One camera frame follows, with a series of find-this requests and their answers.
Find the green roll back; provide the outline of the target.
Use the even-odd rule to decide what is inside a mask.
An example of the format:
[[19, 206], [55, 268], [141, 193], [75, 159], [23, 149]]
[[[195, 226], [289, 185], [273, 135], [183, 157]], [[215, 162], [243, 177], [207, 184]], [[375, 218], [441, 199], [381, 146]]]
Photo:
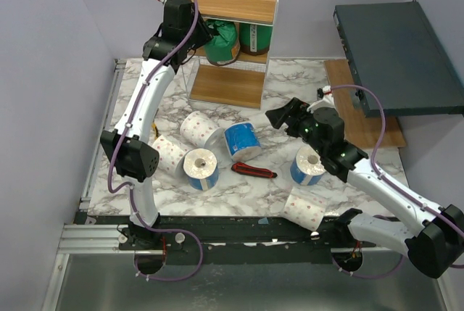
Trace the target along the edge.
[[225, 66], [234, 63], [240, 52], [239, 33], [231, 21], [206, 21], [214, 29], [214, 38], [204, 45], [206, 58], [211, 65]]

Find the green roll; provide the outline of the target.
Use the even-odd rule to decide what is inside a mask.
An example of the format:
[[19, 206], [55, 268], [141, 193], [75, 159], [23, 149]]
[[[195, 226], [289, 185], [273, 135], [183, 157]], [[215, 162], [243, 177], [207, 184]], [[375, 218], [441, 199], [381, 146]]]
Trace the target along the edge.
[[241, 51], [251, 56], [267, 54], [270, 49], [273, 27], [248, 23], [239, 24]]
[[234, 63], [240, 52], [239, 33], [231, 21], [206, 21], [214, 29], [214, 38], [204, 45], [206, 58], [211, 65], [225, 66]]

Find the green roll front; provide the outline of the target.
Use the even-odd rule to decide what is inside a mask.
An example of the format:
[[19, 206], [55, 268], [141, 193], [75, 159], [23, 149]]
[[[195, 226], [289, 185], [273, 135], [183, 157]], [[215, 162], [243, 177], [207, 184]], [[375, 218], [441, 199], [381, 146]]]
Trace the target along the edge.
[[248, 23], [239, 24], [241, 51], [251, 56], [267, 54], [270, 49], [273, 27]]

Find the white wire wooden shelf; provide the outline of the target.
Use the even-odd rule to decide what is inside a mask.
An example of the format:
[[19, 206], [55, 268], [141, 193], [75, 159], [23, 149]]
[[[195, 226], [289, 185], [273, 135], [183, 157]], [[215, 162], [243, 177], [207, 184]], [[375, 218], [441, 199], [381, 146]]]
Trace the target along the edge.
[[198, 0], [212, 40], [191, 51], [191, 101], [259, 108], [278, 0]]

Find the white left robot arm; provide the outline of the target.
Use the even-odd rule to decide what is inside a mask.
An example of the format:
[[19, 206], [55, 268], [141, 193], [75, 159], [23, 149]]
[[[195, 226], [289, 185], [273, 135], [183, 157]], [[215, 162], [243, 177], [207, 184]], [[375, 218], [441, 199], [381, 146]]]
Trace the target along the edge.
[[141, 73], [128, 106], [114, 129], [100, 137], [109, 160], [107, 188], [112, 194], [128, 188], [130, 221], [140, 226], [136, 241], [145, 249], [155, 248], [161, 239], [160, 230], [153, 226], [159, 212], [152, 176], [160, 156], [149, 145], [152, 120], [189, 52], [210, 39], [197, 0], [165, 0], [162, 23], [143, 45]]

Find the wooden board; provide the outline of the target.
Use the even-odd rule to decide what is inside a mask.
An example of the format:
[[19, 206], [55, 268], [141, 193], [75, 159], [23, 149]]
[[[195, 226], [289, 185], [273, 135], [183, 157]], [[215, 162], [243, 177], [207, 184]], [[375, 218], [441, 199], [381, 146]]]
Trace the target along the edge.
[[[330, 59], [324, 62], [330, 86], [353, 84], [349, 65], [345, 59]], [[361, 149], [372, 149], [381, 134], [381, 118], [365, 117], [361, 109], [355, 109], [352, 103], [353, 90], [348, 88], [335, 90], [333, 99], [340, 117], [344, 120], [345, 139]], [[386, 130], [381, 147], [405, 147], [406, 140], [402, 135], [395, 117], [386, 118]]]

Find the blue roll standing right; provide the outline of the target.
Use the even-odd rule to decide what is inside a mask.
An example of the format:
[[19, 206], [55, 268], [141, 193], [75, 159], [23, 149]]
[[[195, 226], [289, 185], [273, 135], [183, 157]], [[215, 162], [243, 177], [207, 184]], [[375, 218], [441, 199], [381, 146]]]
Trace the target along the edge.
[[319, 155], [310, 146], [302, 146], [291, 164], [291, 177], [301, 186], [315, 185], [326, 172]]

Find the blue roll standing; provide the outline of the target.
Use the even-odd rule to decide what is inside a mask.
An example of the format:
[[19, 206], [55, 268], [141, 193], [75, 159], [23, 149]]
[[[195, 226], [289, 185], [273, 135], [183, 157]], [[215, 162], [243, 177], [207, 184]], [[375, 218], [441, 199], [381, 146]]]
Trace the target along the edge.
[[301, 186], [315, 185], [326, 172], [319, 155], [310, 146], [302, 146], [291, 164], [291, 177]]
[[183, 161], [183, 170], [189, 184], [200, 191], [213, 188], [219, 178], [217, 158], [208, 149], [189, 151]]

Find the red black utility knife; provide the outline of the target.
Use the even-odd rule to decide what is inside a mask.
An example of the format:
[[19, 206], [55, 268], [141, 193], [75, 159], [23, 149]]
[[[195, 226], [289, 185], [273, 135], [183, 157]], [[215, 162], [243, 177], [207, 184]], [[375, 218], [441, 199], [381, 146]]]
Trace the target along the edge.
[[256, 178], [272, 179], [277, 178], [277, 173], [265, 168], [253, 167], [243, 162], [236, 162], [231, 166], [231, 170], [240, 175], [247, 175]]

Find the pink dotted roll front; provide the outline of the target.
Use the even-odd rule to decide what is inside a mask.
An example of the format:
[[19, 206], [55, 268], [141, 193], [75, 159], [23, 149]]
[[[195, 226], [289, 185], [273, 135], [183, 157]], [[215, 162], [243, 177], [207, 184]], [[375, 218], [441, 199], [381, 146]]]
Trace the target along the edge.
[[280, 216], [309, 231], [316, 231], [323, 221], [327, 201], [304, 189], [293, 187]]

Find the pink dotted roll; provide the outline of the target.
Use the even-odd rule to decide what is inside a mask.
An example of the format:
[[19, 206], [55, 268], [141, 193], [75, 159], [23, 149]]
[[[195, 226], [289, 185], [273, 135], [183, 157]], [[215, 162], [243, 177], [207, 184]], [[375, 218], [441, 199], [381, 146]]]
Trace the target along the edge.
[[293, 187], [280, 216], [309, 231], [316, 231], [323, 221], [327, 201], [304, 189]]
[[224, 129], [200, 111], [190, 113], [180, 126], [180, 134], [197, 148], [211, 149]]
[[191, 150], [187, 145], [173, 137], [160, 135], [152, 147], [159, 153], [158, 168], [174, 178], [180, 178], [184, 174], [183, 161]]

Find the pink dotted roll centre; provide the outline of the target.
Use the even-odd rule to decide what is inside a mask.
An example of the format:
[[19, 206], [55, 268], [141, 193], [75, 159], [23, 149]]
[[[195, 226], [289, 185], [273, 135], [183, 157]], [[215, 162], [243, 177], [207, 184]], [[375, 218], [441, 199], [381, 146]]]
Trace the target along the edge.
[[200, 111], [190, 113], [180, 126], [180, 134], [197, 148], [211, 149], [224, 129]]

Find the pink dotted roll left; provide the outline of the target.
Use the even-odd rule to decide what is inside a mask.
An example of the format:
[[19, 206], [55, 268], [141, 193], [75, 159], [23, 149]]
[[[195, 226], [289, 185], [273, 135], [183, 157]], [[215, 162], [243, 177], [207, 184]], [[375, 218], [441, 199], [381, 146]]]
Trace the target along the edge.
[[187, 145], [173, 137], [160, 135], [152, 147], [159, 153], [158, 168], [174, 178], [180, 178], [184, 174], [183, 161], [191, 150]]

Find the yellow handled pliers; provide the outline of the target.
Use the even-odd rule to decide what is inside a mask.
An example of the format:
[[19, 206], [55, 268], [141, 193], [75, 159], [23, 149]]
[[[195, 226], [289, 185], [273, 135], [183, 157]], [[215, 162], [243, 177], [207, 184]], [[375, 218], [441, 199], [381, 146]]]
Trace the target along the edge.
[[154, 139], [157, 140], [160, 137], [160, 133], [155, 123], [152, 123], [152, 130], [154, 132]]

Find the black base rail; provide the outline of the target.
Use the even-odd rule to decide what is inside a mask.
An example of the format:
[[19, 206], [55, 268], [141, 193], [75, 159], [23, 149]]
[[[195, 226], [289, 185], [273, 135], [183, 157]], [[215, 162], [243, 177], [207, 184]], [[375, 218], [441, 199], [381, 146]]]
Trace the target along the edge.
[[342, 238], [337, 217], [323, 218], [315, 231], [279, 217], [162, 216], [154, 227], [79, 212], [64, 237], [88, 239], [100, 252], [134, 253], [145, 265], [156, 258], [170, 265], [329, 264], [332, 253], [350, 251], [360, 259], [361, 244]]

